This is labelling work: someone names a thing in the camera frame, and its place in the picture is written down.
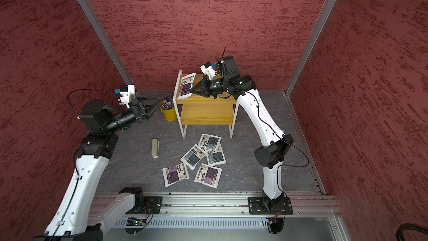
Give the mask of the wooden shelf with white frame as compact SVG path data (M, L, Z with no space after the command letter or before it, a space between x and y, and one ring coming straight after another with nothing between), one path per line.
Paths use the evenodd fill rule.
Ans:
M227 125L229 137L232 138L239 110L236 100L232 97L227 99L225 93L216 99L191 95L189 98L179 100L177 96L181 79L184 76L182 71L178 72L173 94L173 103L182 137L186 137L189 125Z

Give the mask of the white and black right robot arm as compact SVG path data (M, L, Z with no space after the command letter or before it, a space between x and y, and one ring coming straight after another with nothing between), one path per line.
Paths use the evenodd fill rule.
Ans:
M280 184L280 171L286 153L291 148L293 137L285 135L267 111L260 93L248 75L234 79L203 77L191 89L192 94L216 98L222 93L233 96L245 110L260 137L261 147L254 151L258 163L263 167L263 201L265 209L272 211L285 201L285 192Z

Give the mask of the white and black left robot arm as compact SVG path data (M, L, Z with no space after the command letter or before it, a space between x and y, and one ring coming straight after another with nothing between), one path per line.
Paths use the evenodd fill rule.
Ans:
M101 99L88 102L79 114L88 129L74 159L74 173L52 221L35 241L101 241L128 211L144 207L140 187L123 189L89 222L90 207L100 178L118 142L117 132L135 123L149 121L159 109L160 98L137 97L126 110L109 106Z

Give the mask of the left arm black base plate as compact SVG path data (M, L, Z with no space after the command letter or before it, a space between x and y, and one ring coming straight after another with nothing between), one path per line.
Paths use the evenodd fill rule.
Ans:
M137 204L131 210L126 212L127 215L158 215L161 210L163 197L161 196L145 196L141 204Z

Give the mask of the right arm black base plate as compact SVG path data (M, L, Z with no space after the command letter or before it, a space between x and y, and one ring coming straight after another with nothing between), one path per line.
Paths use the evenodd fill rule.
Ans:
M249 197L249 213L251 215L272 214L293 215L293 207L289 197L278 197L270 200L268 197Z

